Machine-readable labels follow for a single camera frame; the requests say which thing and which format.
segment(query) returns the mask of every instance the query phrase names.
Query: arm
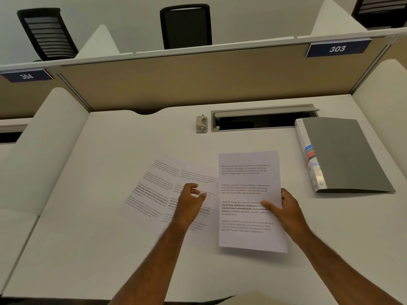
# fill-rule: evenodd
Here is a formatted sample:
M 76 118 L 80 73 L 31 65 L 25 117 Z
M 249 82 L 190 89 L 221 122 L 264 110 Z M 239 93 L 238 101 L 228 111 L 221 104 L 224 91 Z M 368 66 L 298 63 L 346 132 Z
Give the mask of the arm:
M 349 266 L 309 229 L 298 201 L 281 189 L 282 209 L 261 204 L 272 212 L 291 239 L 301 248 L 339 305 L 402 305 Z
M 147 258 L 116 293 L 109 305 L 162 305 L 176 267 L 188 227 L 195 220 L 206 198 L 199 197 L 197 184 L 185 184 L 178 198 L 173 219 Z

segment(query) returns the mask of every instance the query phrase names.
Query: white paper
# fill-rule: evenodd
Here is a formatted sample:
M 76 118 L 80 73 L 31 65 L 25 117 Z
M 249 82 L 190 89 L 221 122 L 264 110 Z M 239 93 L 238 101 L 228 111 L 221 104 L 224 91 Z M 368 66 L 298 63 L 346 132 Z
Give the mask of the white paper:
M 219 154 L 219 246 L 287 252 L 285 232 L 261 200 L 281 208 L 278 152 Z
M 184 185 L 196 183 L 197 189 L 206 192 L 207 196 L 184 243 L 214 245 L 219 230 L 217 177 L 216 169 L 161 157 L 147 170 L 123 203 L 120 213 L 145 230 L 160 235 L 172 220 Z

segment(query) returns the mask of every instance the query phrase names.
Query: gray binder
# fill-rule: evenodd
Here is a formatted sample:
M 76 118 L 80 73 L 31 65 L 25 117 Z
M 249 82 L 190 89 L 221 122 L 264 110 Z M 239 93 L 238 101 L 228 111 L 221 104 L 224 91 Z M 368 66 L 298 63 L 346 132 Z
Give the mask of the gray binder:
M 316 192 L 395 192 L 357 120 L 309 117 L 295 127 Z

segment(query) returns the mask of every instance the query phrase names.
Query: binder spine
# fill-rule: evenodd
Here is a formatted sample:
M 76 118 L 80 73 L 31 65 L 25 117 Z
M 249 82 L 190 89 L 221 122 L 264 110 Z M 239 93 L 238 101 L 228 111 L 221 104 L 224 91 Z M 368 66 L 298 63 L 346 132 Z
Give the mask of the binder spine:
M 306 164 L 308 166 L 308 173 L 311 177 L 314 190 L 317 192 L 320 189 L 327 189 L 325 179 L 321 171 L 321 167 L 318 164 L 315 151 L 308 137 L 307 129 L 305 128 L 303 119 L 295 120 L 295 129 L 297 136 L 301 144 L 301 150 L 303 151 Z

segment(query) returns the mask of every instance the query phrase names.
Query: person's right arm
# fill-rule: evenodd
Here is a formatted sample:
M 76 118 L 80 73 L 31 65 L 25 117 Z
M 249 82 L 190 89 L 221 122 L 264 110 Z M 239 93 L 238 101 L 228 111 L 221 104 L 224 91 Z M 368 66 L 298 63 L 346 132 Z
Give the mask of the person's right arm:
M 309 229 L 298 201 L 281 189 L 282 209 L 261 204 L 272 212 L 291 239 L 302 249 L 339 305 L 402 305 L 355 271 Z

